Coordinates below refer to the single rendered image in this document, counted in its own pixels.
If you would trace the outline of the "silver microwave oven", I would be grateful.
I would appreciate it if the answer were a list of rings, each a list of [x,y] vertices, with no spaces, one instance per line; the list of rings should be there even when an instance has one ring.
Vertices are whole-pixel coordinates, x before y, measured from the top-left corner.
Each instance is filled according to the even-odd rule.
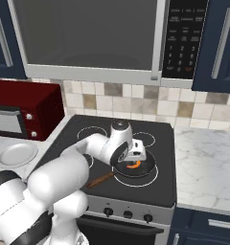
[[[158,80],[157,0],[8,0],[30,78],[189,88],[208,0],[166,0]]]

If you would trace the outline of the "orange shrimp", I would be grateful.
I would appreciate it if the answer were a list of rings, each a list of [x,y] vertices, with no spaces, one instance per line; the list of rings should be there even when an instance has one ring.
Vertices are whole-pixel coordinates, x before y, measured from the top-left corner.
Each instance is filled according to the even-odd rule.
[[[126,165],[126,168],[134,169],[134,168],[138,168],[140,165],[141,165],[141,161],[136,161],[136,162],[135,162],[134,164],[132,164],[132,165]]]

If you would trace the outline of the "white round plate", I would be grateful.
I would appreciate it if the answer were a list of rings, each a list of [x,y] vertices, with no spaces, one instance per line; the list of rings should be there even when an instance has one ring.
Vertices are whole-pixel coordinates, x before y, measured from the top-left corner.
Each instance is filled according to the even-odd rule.
[[[27,165],[38,152],[34,144],[19,143],[10,145],[0,153],[1,168],[17,168]]]

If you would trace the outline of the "silver oven front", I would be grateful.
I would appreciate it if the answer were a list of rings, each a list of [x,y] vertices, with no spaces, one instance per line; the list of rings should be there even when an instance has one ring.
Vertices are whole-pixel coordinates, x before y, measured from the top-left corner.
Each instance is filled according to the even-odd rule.
[[[111,208],[113,214],[107,217],[105,208]],[[80,230],[86,235],[90,245],[167,245],[170,227],[173,219],[173,210],[148,204],[140,204],[105,197],[88,196],[88,208],[82,217],[94,217],[98,220],[120,221],[163,229],[162,234],[139,235],[116,232],[109,229],[96,228],[90,225],[82,225],[78,219]],[[124,217],[124,211],[131,211],[131,219]],[[144,215],[150,214],[152,221],[147,223]]]

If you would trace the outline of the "navy base cupboard door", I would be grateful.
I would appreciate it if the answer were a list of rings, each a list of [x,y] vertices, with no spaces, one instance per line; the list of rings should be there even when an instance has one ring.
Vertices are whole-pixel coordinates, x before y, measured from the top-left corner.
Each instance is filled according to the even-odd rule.
[[[172,224],[168,245],[173,245],[174,235],[179,234],[178,245],[230,245],[230,238],[193,231],[188,226]]]

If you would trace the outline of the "black glass hob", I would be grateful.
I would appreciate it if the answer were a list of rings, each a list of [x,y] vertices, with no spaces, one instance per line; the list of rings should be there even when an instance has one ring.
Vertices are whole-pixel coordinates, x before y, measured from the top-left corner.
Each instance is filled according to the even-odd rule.
[[[50,148],[38,162],[40,166],[56,159],[69,145],[99,132],[110,135],[111,118],[75,115],[64,126]],[[126,178],[117,174],[92,189],[82,190],[89,196],[124,200],[170,208],[176,200],[173,128],[165,122],[130,121],[135,139],[144,143],[154,156],[156,167],[143,178]]]

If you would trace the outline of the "navy drawer front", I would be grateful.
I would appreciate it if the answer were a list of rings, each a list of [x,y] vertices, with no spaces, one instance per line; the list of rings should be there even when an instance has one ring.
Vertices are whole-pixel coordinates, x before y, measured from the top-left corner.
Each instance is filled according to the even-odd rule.
[[[195,232],[230,238],[230,230],[208,225],[208,219],[230,222],[230,215],[194,211],[190,228]]]

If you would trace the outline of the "red toaster oven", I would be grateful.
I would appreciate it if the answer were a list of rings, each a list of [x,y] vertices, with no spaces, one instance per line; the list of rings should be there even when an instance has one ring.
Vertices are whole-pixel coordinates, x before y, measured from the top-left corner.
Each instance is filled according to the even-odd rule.
[[[45,141],[63,118],[58,84],[0,80],[0,136]]]

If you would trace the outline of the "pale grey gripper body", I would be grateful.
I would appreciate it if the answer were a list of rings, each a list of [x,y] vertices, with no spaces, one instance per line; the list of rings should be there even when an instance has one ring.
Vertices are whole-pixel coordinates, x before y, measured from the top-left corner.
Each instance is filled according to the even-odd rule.
[[[124,161],[126,162],[136,162],[136,161],[145,161],[147,159],[146,155],[130,155],[126,156]]]

